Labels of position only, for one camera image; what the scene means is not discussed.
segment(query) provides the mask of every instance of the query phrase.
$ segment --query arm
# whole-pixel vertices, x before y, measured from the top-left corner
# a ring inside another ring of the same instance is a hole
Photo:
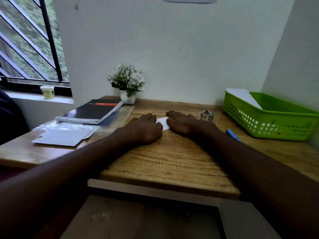
[[[32,235],[67,200],[69,191],[128,150],[158,139],[163,127],[155,122],[152,114],[133,118],[108,137],[0,183],[1,238]]]
[[[214,156],[282,238],[318,238],[319,184],[221,132],[169,111],[168,125]]]

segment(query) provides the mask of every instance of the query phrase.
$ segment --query black notebook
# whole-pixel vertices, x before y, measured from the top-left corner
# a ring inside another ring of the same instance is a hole
[[[56,117],[57,121],[76,122],[84,124],[99,124],[115,110],[117,110],[123,102],[118,100],[91,100],[90,102],[64,114]]]

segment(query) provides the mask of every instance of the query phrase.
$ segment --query white pot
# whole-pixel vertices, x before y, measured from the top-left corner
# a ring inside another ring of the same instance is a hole
[[[121,100],[124,104],[135,104],[137,98],[136,94],[137,92],[134,91],[130,97],[127,97],[126,90],[120,90]]]

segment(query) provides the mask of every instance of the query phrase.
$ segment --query green basket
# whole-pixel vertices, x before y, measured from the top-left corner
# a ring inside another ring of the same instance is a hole
[[[305,141],[319,121],[319,112],[264,93],[250,94],[263,109],[228,92],[223,108],[253,137]]]

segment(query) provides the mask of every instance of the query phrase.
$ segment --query window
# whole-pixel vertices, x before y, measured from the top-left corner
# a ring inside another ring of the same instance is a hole
[[[52,0],[0,0],[0,88],[72,96]]]

